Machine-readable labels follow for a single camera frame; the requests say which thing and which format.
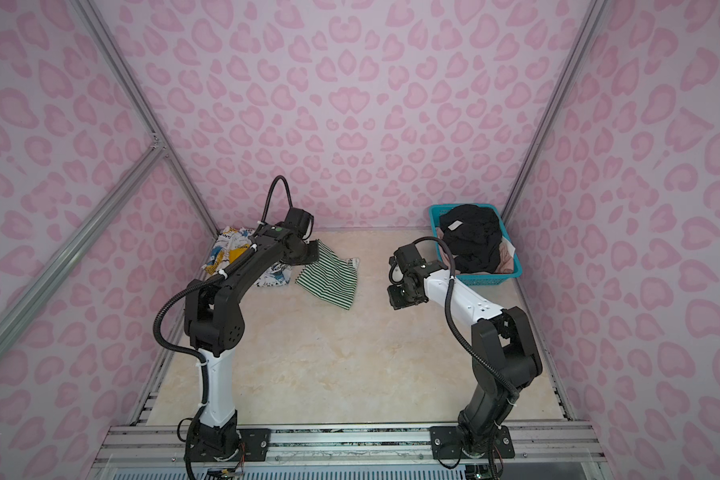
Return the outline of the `green white striped garment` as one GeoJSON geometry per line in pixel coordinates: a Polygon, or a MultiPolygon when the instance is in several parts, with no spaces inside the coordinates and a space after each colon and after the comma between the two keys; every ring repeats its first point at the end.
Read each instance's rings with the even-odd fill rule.
{"type": "Polygon", "coordinates": [[[296,284],[316,298],[350,310],[358,286],[358,258],[341,258],[321,240],[317,241],[319,259],[303,268],[296,284]]]}

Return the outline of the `white yellow blue printed garment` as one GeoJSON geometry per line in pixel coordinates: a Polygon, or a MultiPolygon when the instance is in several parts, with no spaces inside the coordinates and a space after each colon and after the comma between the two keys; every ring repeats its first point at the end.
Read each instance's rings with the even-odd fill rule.
{"type": "MultiPolygon", "coordinates": [[[[240,257],[252,244],[252,228],[225,228],[217,237],[205,261],[202,271],[206,277],[227,267],[240,257]]],[[[256,287],[282,287],[290,283],[293,273],[291,266],[277,262],[270,266],[254,283],[256,287]]]]}

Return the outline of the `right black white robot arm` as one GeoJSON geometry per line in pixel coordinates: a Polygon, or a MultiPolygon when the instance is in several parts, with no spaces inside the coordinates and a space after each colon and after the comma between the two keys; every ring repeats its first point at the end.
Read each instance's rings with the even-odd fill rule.
{"type": "Polygon", "coordinates": [[[457,447],[472,458],[495,453],[520,392],[543,373],[528,316],[484,298],[446,270],[402,273],[393,267],[388,277],[393,309],[432,302],[443,307],[449,331],[471,357],[477,383],[458,415],[457,447]]]}

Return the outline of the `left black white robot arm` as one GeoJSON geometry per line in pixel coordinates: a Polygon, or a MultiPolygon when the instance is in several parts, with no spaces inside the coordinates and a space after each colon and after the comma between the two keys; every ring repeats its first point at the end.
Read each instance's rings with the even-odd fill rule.
{"type": "Polygon", "coordinates": [[[276,263],[309,265],[319,258],[319,247],[310,241],[311,220],[262,224],[252,244],[228,266],[205,280],[194,280],[173,295],[153,321],[152,334],[162,348],[196,359],[200,374],[200,401],[184,440],[184,461],[242,461],[244,441],[238,431],[238,411],[228,374],[234,350],[245,333],[240,303],[267,269],[276,263]],[[167,313],[185,302],[184,331],[188,347],[168,341],[162,333],[167,313]]]}

